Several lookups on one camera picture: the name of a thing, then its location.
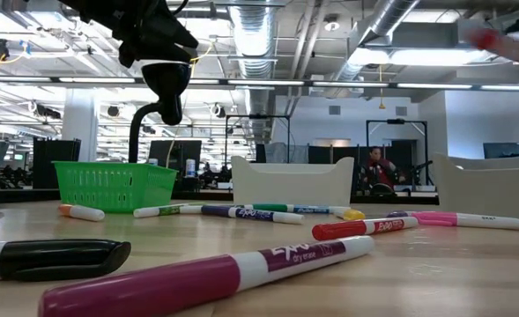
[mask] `table surface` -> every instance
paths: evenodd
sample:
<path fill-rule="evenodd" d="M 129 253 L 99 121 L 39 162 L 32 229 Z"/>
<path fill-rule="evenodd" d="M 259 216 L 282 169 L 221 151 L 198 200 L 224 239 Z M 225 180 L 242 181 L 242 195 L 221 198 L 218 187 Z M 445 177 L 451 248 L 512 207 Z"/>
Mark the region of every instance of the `table surface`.
<path fill-rule="evenodd" d="M 304 225 L 210 216 L 135 219 L 107 215 L 91 223 L 58 217 L 57 202 L 0 205 L 0 240 L 96 238 L 127 240 L 130 258 L 118 270 L 150 268 L 224 253 L 312 241 Z M 354 206 L 369 217 L 429 206 Z M 421 226 L 374 236 L 374 252 L 198 306 L 175 317 L 351 317 L 519 315 L 519 232 Z M 0 282 L 0 317 L 36 316 L 47 288 L 72 282 Z"/>

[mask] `green basket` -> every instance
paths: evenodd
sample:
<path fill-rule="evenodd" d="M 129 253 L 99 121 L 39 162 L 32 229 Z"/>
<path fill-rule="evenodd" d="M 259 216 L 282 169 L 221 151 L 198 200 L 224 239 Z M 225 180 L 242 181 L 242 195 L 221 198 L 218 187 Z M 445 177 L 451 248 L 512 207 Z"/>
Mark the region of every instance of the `green basket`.
<path fill-rule="evenodd" d="M 149 164 L 54 162 L 62 203 L 105 212 L 171 202 L 177 171 Z"/>

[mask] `column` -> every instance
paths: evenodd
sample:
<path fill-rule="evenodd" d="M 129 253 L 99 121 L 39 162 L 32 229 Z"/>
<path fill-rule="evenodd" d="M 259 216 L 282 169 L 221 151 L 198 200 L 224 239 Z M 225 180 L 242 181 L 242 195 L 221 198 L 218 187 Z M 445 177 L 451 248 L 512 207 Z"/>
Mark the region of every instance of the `column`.
<path fill-rule="evenodd" d="M 79 162 L 97 158 L 100 105 L 93 89 L 67 89 L 63 111 L 63 140 L 81 140 Z"/>

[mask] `silver duct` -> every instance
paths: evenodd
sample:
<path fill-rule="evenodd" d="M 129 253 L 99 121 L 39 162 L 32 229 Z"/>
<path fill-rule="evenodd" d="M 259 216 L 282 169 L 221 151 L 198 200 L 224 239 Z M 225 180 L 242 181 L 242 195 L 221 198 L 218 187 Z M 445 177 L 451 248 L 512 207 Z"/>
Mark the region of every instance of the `silver duct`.
<path fill-rule="evenodd" d="M 355 36 L 355 47 L 352 51 L 355 52 L 357 46 L 367 40 L 373 40 L 380 36 L 389 36 L 402 23 L 408 13 L 418 5 L 419 0 L 379 0 L 374 6 L 374 13 L 368 19 L 367 28 L 360 30 L 355 26 L 353 31 L 358 33 Z M 334 74 L 333 80 L 339 81 L 353 81 L 365 65 L 356 64 L 355 61 L 345 61 L 341 69 Z M 344 89 L 330 88 L 323 92 L 327 98 L 344 97 L 348 91 Z"/>
<path fill-rule="evenodd" d="M 228 9 L 234 23 L 234 42 L 238 55 L 267 57 L 274 51 L 275 9 L 257 6 L 233 6 Z M 273 62 L 262 60 L 239 61 L 241 76 L 271 78 Z M 249 89 L 245 92 L 248 114 L 269 114 L 271 91 Z M 253 124 L 254 136 L 262 135 L 263 129 Z"/>

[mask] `man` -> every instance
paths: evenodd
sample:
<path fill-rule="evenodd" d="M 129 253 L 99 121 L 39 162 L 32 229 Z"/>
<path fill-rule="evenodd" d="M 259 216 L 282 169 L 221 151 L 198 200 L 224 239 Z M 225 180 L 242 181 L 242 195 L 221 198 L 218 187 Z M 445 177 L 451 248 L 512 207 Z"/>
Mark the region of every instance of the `man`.
<path fill-rule="evenodd" d="M 396 181 L 406 181 L 405 177 L 398 174 L 397 167 L 381 156 L 381 148 L 373 146 L 369 152 L 369 160 L 366 167 L 364 182 L 370 180 L 371 184 L 381 183 L 394 187 Z"/>

